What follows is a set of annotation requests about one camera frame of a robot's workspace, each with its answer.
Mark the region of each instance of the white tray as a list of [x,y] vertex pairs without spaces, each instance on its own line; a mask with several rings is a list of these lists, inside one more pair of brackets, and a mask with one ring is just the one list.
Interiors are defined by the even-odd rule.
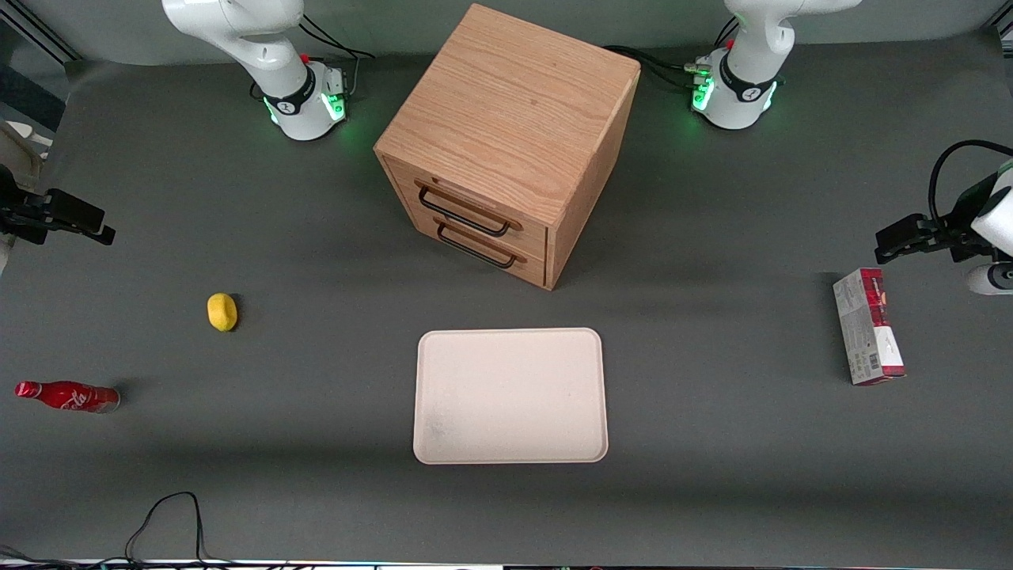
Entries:
[[430,465],[600,461],[609,435],[598,333],[427,333],[418,342],[413,447]]

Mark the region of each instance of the dark gray tabletop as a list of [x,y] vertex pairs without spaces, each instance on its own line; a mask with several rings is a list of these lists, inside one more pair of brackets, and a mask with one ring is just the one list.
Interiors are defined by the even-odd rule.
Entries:
[[[104,208],[116,242],[15,247],[0,378],[114,384],[126,404],[0,397],[0,542],[112,556],[188,489],[231,558],[1010,566],[1013,302],[969,294],[945,253],[889,264],[910,376],[855,388],[830,290],[925,211],[946,146],[1010,141],[994,35],[799,47],[745,132],[645,76],[551,294],[402,212],[371,147],[424,65],[368,62],[347,124],[310,143],[238,65],[78,70],[46,182]],[[943,209],[1002,160],[955,155]],[[241,298],[229,335],[207,323],[217,292]],[[604,461],[415,461],[423,333],[570,326],[604,342]],[[138,554],[189,556],[192,532],[168,504]]]

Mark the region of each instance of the black cable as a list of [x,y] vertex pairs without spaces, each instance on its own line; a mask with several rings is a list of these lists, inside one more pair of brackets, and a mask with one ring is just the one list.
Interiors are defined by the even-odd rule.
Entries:
[[679,81],[676,81],[675,79],[665,75],[664,73],[661,73],[660,70],[657,69],[657,67],[660,67],[668,71],[683,72],[683,66],[681,65],[676,65],[671,62],[667,62],[646,52],[641,52],[640,50],[636,50],[634,48],[628,48],[626,46],[603,46],[602,48],[610,52],[619,54],[621,56],[626,56],[630,59],[637,60],[638,62],[640,62],[640,65],[643,68],[645,68],[647,71],[657,76],[658,79],[665,81],[670,85],[679,87],[680,89],[687,89],[687,90],[692,89],[691,85],[680,83]]
[[980,146],[994,150],[1000,154],[1005,154],[1006,156],[1013,156],[1013,148],[980,139],[968,139],[952,144],[939,155],[939,158],[936,159],[936,164],[932,167],[932,175],[929,176],[929,216],[932,217],[932,222],[936,224],[939,231],[950,237],[952,236],[950,235],[949,228],[943,227],[942,218],[939,217],[939,209],[936,207],[936,184],[939,182],[939,171],[942,170],[943,163],[946,162],[949,155],[965,146]]
[[[260,94],[257,95],[254,91],[260,91]],[[250,98],[258,101],[263,100],[263,91],[260,89],[260,86],[256,84],[256,81],[250,81]]]
[[734,33],[736,29],[738,29],[737,19],[735,20],[735,25],[731,26],[731,29],[729,29],[727,33],[719,37],[717,44],[714,44],[714,47],[718,48],[721,46],[721,44],[724,44],[729,37],[731,37],[731,34]]
[[318,30],[320,30],[320,33],[322,33],[324,35],[324,37],[326,37],[326,39],[324,37],[320,37],[319,35],[317,35],[317,33],[315,31],[313,31],[312,29],[306,27],[306,24],[300,23],[299,24],[299,29],[302,29],[303,31],[305,31],[307,35],[309,35],[310,37],[316,39],[317,42],[320,42],[321,44],[330,46],[331,48],[337,48],[338,50],[342,50],[342,51],[346,52],[353,58],[358,58],[359,56],[364,56],[364,57],[367,57],[367,58],[370,58],[370,59],[376,59],[376,56],[374,56],[373,54],[371,54],[369,52],[364,52],[362,50],[356,50],[356,49],[353,49],[353,48],[345,47],[344,44],[341,44],[337,39],[334,39],[334,37],[331,34],[329,34],[326,31],[324,31],[324,29],[321,28],[319,25],[317,25],[312,19],[310,19],[309,16],[305,16],[304,15],[303,17],[306,18],[306,21],[310,22],[313,25],[313,27],[315,27]]
[[303,14],[303,17],[306,19],[306,21],[310,22],[310,25],[312,25],[313,27],[317,28],[320,31],[320,33],[323,33],[324,37],[326,37],[327,39],[330,39],[334,44],[334,46],[337,47],[338,49],[344,50],[345,52],[348,52],[349,54],[360,54],[360,55],[366,56],[366,57],[368,57],[370,59],[373,59],[373,60],[377,59],[376,56],[374,56],[373,54],[371,54],[369,52],[364,52],[362,50],[353,50],[352,48],[345,48],[340,42],[338,42],[337,39],[334,39],[334,36],[332,36],[330,33],[327,33],[326,29],[324,29],[324,28],[320,27],[319,25],[317,25],[317,23],[315,21],[313,21],[312,18],[310,18],[306,14]]
[[[228,564],[215,564],[211,561],[182,561],[182,562],[148,562],[143,560],[132,560],[128,561],[125,558],[118,556],[113,558],[106,558],[98,562],[93,563],[78,563],[69,560],[53,560],[45,561],[40,559],[32,559],[26,556],[15,556],[14,553],[2,552],[0,547],[0,556],[6,556],[10,559],[24,560],[29,562],[28,564],[22,565],[9,565],[7,568],[13,568],[17,570],[97,570],[104,567],[105,570],[192,570],[193,568],[202,568],[204,570],[233,570],[234,568],[249,568],[251,570],[305,570],[307,568],[324,568],[329,565],[317,566],[305,566],[297,565],[286,562],[284,564],[275,565],[265,568],[263,563],[256,562],[235,562],[228,561]],[[31,560],[40,560],[38,563],[30,562]],[[123,560],[123,562],[113,562],[116,560]]]
[[67,562],[65,560],[49,560],[41,558],[31,558],[21,551],[8,547],[7,545],[0,545],[0,556],[5,558],[12,558],[17,560],[23,560],[25,562],[30,562],[32,564],[43,564],[56,568],[73,568],[75,564],[73,562]]
[[151,509],[148,510],[148,514],[144,517],[144,522],[141,523],[141,526],[139,526],[138,530],[135,531],[133,535],[131,535],[130,539],[127,539],[127,544],[124,545],[123,557],[125,559],[129,561],[135,560],[134,544],[137,542],[137,539],[141,536],[141,534],[144,533],[145,528],[148,527],[148,524],[151,522],[151,517],[155,514],[155,510],[158,509],[159,505],[161,505],[162,503],[164,503],[169,499],[183,495],[189,497],[190,500],[193,501],[193,513],[197,515],[197,540],[194,541],[193,545],[194,558],[197,558],[198,561],[203,562],[205,564],[208,563],[208,561],[205,560],[206,558],[210,559],[215,558],[214,556],[208,554],[208,549],[204,543],[204,519],[201,517],[201,503],[198,501],[197,495],[194,495],[190,491],[179,491],[177,493],[166,495],[161,499],[155,501],[155,504],[151,506]]
[[736,18],[735,16],[731,16],[731,18],[729,18],[728,21],[726,21],[724,25],[721,27],[721,31],[717,32],[717,39],[714,39],[714,47],[716,48],[721,45],[721,39],[723,39],[726,36],[725,32],[731,33],[737,26],[738,26],[738,18]]

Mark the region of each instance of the drawer handle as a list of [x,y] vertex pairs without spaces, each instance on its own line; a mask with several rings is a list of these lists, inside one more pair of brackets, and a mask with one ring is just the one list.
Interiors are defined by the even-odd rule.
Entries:
[[437,228],[437,236],[440,237],[441,241],[450,245],[451,247],[454,247],[455,249],[464,251],[469,255],[478,257],[491,265],[498,266],[499,268],[510,268],[511,266],[514,265],[514,261],[517,260],[517,255],[511,255],[510,258],[506,259],[505,261],[497,261],[496,259],[493,259],[492,257],[486,255],[485,253],[482,253],[481,251],[476,251],[471,247],[468,247],[464,243],[461,243],[460,241],[454,241],[450,237],[447,237],[446,235],[443,234],[443,230],[446,228],[447,224],[440,224],[440,227]]
[[506,233],[506,230],[510,229],[510,222],[503,222],[503,226],[499,229],[492,229],[491,227],[485,227],[480,223],[473,222],[460,214],[455,214],[454,212],[451,212],[450,210],[444,208],[443,206],[438,206],[425,199],[425,194],[428,192],[430,192],[430,187],[427,185],[423,185],[422,189],[418,191],[418,200],[422,202],[422,206],[425,206],[426,208],[435,212],[440,212],[441,214],[447,216],[448,218],[454,221],[461,222],[464,225],[470,227],[471,229],[481,231],[485,235],[491,235],[492,237],[502,237],[502,235]]

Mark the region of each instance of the cable connector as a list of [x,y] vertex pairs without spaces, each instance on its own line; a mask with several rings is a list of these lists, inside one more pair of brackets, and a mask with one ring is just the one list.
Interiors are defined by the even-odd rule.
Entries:
[[703,77],[710,76],[710,65],[705,63],[688,63],[683,66],[683,71],[686,73],[692,73],[694,75],[701,75]]

